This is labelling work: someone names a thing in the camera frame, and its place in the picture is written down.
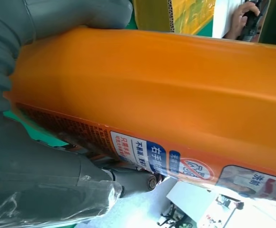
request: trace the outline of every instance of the green surface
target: green surface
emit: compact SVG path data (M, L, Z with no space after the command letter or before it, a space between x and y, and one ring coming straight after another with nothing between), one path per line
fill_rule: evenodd
M213 20L211 20L207 25L203 27L202 30L197 33L197 36L202 37L212 37L213 31Z
M58 140L57 138L54 138L54 136L49 134L49 133L41 133L39 131L35 130L21 120L20 120L17 116L14 115L12 112L5 112L4 113L5 116L11 118L11 119L14 119L19 122L21 122L25 128L26 130L27 130L28 134L34 140L41 140L43 142L45 142L47 144L48 144L49 146L64 146L64 145L67 145L67 143Z

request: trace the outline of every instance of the product label image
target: product label image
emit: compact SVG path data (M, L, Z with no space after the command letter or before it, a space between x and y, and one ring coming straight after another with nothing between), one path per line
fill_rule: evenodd
M243 197L276 201L276 177L265 173L231 165L223 169L216 185Z
M166 153L163 147L120 133L110 132L110 135L122 160L166 175Z

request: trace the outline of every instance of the white label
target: white label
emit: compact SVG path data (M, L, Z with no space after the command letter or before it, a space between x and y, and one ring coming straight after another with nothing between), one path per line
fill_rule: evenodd
M119 156L151 171L147 158L147 141L116 132L110 132L110 135Z

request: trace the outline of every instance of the white paper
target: white paper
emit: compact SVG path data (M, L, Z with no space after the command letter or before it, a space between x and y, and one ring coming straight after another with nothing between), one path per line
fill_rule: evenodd
M222 38L229 31L233 13L245 0L216 0L213 17L213 38Z

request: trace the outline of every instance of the gray plastic part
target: gray plastic part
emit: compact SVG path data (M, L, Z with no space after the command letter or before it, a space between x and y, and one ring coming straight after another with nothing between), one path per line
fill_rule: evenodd
M132 11L132 7L128 0L0 0L0 210L2 210L0 211L2 213L0 219L8 218L6 221L0 220L0 225L2 222L5 226L9 220L14 224L22 221L27 226L46 221L42 217L42 209L45 207L44 203L48 202L51 203L51 211L54 210L54 205L52 205L54 201L51 199L54 189L60 197L55 196L56 202L58 201L57 206L63 210L70 206L75 213L76 209L85 209L89 206L86 203L95 203L90 208L95 209L93 206L96 206L96 209L89 215L95 216L102 209L111 206L106 204L109 200L101 197L119 192L120 185L116 183L116 186L112 186L111 181L102 182L101 188L105 194L89 195L92 186L89 180L98 183L111 178L82 155L54 149L30 139L20 123L3 116L4 111L10 109L10 104L3 98L2 93L11 89L8 76L13 73L15 60L23 45L83 24L103 29L122 29L129 22ZM73 205L67 205L71 201L69 192L71 188L76 192L74 195L77 199ZM80 201L80 196L82 199L93 198L92 201ZM99 197L99 202L104 203L97 205L97 197ZM16 203L16 210L5 211L8 200L11 200L12 205ZM30 200L42 203L34 207L32 213L35 217L32 221L26 218L18 220L16 212L24 214ZM64 211L63 214L71 214L67 212ZM51 219L55 221L57 216L58 213Z
M127 168L108 169L114 181L123 187L121 197L129 197L134 194L153 190L157 181L156 177L147 171L137 171Z

